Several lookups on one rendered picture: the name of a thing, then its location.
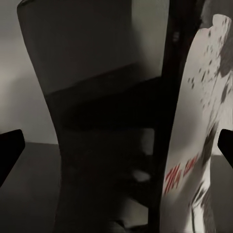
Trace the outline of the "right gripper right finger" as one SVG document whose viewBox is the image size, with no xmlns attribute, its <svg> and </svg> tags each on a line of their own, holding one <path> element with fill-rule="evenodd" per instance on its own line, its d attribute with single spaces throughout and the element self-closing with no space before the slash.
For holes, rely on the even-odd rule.
<svg viewBox="0 0 233 233">
<path fill-rule="evenodd" d="M 233 131 L 222 129 L 217 146 L 233 167 Z"/>
</svg>

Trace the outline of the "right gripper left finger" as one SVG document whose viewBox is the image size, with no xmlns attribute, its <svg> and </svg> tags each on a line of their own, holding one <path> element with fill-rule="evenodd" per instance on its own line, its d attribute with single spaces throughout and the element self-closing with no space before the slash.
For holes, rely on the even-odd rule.
<svg viewBox="0 0 233 233">
<path fill-rule="evenodd" d="M 0 134 L 0 187 L 25 148 L 21 129 Z"/>
</svg>

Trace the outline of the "bottle of coffee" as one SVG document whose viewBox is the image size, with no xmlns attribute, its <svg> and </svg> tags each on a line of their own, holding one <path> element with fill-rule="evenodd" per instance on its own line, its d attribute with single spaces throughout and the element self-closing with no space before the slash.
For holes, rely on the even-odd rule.
<svg viewBox="0 0 233 233">
<path fill-rule="evenodd" d="M 216 233 L 233 0 L 22 0 L 17 17 L 61 155 L 51 233 Z"/>
</svg>

